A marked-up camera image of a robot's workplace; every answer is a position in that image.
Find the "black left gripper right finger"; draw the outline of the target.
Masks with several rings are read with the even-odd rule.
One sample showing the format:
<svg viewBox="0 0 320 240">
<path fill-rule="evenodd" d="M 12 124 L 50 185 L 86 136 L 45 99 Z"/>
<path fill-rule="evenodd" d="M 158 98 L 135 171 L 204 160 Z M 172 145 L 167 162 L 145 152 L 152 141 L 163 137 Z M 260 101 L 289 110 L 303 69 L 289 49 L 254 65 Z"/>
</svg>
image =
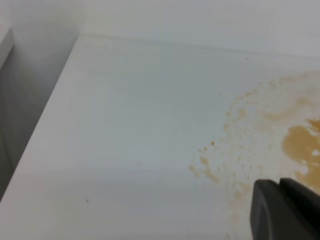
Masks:
<svg viewBox="0 0 320 240">
<path fill-rule="evenodd" d="M 320 196 L 292 178 L 281 178 L 279 181 L 280 188 L 288 197 L 300 207 L 320 207 Z"/>
</svg>

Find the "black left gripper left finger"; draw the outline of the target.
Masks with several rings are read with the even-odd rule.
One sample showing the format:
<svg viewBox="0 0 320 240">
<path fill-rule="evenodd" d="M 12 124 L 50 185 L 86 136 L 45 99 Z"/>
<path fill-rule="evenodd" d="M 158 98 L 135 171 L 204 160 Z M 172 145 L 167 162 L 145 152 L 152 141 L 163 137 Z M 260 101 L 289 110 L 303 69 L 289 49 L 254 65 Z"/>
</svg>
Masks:
<svg viewBox="0 0 320 240">
<path fill-rule="evenodd" d="M 254 240 L 318 240 L 320 207 L 296 205 L 281 189 L 280 182 L 254 182 L 250 209 Z"/>
</svg>

